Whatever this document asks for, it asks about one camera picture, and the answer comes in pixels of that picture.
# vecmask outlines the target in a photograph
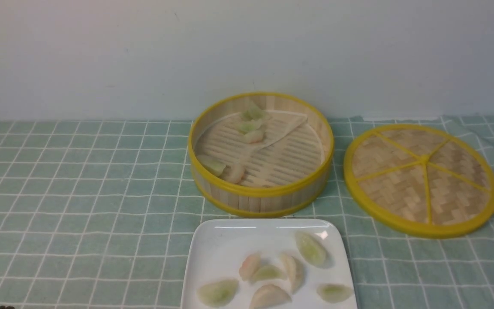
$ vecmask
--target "dumpling wrapper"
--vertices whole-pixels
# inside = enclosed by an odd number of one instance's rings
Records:
[[[206,154],[198,154],[196,157],[198,158],[202,166],[214,176],[220,176],[226,168],[226,164],[220,162],[217,158],[214,158],[212,156],[208,156]]]
[[[243,142],[245,143],[258,143],[264,139],[264,131],[258,129],[243,135]]]
[[[247,111],[241,114],[241,119],[243,121],[251,121],[251,120],[267,120],[269,118],[269,114],[263,109],[259,108],[259,106],[252,101],[249,101],[249,108]]]
[[[241,267],[239,268],[239,276],[243,281],[251,279],[253,274],[259,270],[260,266],[260,253],[250,254],[245,258]]]
[[[327,260],[327,250],[312,235],[303,231],[295,233],[298,251],[306,262],[322,267]]]
[[[342,284],[320,284],[317,293],[328,303],[341,303],[353,294],[353,289]]]
[[[266,284],[253,294],[249,309],[268,308],[290,302],[291,297],[282,288],[274,284]]]
[[[267,264],[259,268],[255,273],[251,276],[251,283],[263,281],[263,280],[271,280],[271,279],[285,279],[285,274],[272,264]]]
[[[285,253],[280,254],[280,260],[291,283],[291,294],[294,294],[304,281],[304,267],[299,260]]]
[[[198,288],[198,298],[204,305],[218,308],[227,305],[238,290],[237,279],[224,279]]]
[[[236,129],[241,134],[247,134],[262,127],[262,119],[252,120],[252,121],[242,121],[237,124]]]
[[[232,184],[237,184],[241,182],[243,175],[245,175],[245,166],[241,164],[233,164],[230,167],[230,173],[226,177],[227,182],[231,182]]]

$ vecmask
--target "green checkered tablecloth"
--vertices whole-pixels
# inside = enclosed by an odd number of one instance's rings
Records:
[[[494,217],[450,240],[407,237],[360,209],[343,181],[354,137],[394,121],[330,119],[334,172],[310,207],[342,233],[361,309],[494,308]],[[196,227],[230,215],[196,189],[190,121],[0,122],[0,305],[176,309]],[[494,168],[494,117],[422,121]]]

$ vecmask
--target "translucent dumpling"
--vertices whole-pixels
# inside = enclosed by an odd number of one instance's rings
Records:
[[[290,302],[291,297],[282,288],[274,284],[266,284],[253,294],[249,309],[268,308]]]
[[[280,260],[291,283],[291,294],[294,294],[304,281],[304,267],[302,263],[288,254],[280,254]]]
[[[340,303],[351,297],[353,289],[342,284],[321,284],[317,288],[317,293],[328,303]]]
[[[285,274],[272,264],[267,264],[259,268],[251,277],[251,283],[271,279],[285,279]]]
[[[241,267],[239,268],[239,276],[243,281],[251,279],[253,274],[259,270],[260,266],[260,253],[250,254],[245,258]]]
[[[298,251],[306,262],[322,267],[327,260],[327,250],[312,235],[303,231],[295,233],[295,241]]]
[[[198,298],[204,305],[218,308],[227,305],[238,290],[237,279],[224,279],[208,283],[198,289]]]

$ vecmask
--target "green dumpling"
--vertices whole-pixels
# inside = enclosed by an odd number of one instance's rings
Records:
[[[306,262],[322,267],[327,260],[327,250],[309,233],[298,231],[295,233],[298,251]]]
[[[251,277],[251,283],[263,281],[263,280],[272,280],[272,279],[285,279],[285,274],[272,264],[267,264],[259,268]]]
[[[208,283],[198,289],[198,298],[206,306],[218,308],[227,305],[238,290],[237,279],[224,279]]]

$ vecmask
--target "yellow spoke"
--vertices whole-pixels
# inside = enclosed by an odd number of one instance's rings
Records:
[[[417,160],[420,160],[420,157],[417,156],[416,154],[414,154],[411,150],[401,146],[399,143],[397,143],[396,141],[392,140],[392,139],[389,139],[388,137],[385,137],[384,135],[382,135],[381,133],[376,133],[375,135],[377,135],[378,137],[380,137],[381,139],[384,139],[385,141],[387,141],[388,143],[396,146],[396,148],[410,154],[413,158],[417,159]]]
[[[370,178],[374,178],[374,177],[377,177],[377,176],[388,174],[390,172],[395,172],[396,170],[401,170],[403,168],[415,166],[417,164],[420,164],[420,162],[419,161],[414,161],[414,162],[411,162],[409,164],[404,164],[402,166],[396,166],[396,167],[388,168],[386,170],[381,170],[379,172],[375,172],[375,173],[372,173],[372,174],[369,174],[369,175],[361,176],[359,178],[356,178],[355,180],[357,182],[362,182],[363,180],[367,180],[367,179],[370,179]]]
[[[422,173],[424,176],[424,194],[426,195],[426,211],[427,211],[426,216],[428,219],[428,224],[433,225],[434,221],[432,219],[432,201],[430,198],[430,182],[428,180],[428,161],[423,162]]]
[[[476,184],[475,182],[473,182],[472,180],[470,180],[470,179],[468,179],[468,178],[466,178],[464,176],[461,176],[459,174],[456,174],[454,172],[451,172],[450,170],[448,170],[445,167],[439,166],[437,164],[433,164],[432,162],[428,162],[428,164],[431,165],[433,168],[436,168],[438,170],[441,170],[442,172],[446,172],[447,174],[450,174],[451,176],[453,176],[453,177],[455,177],[457,179],[462,180],[463,182],[468,182],[468,184],[470,184],[474,188],[477,188],[480,191],[487,192],[487,193],[490,193],[490,191],[491,191],[490,189],[484,188],[484,187],[480,186],[479,184]]]
[[[430,154],[428,154],[428,158],[431,158],[439,149],[441,149],[441,147],[443,147],[443,145],[447,144],[449,142],[449,139],[445,139],[445,141],[441,142],[439,145],[437,145],[437,147],[432,150],[432,152]]]

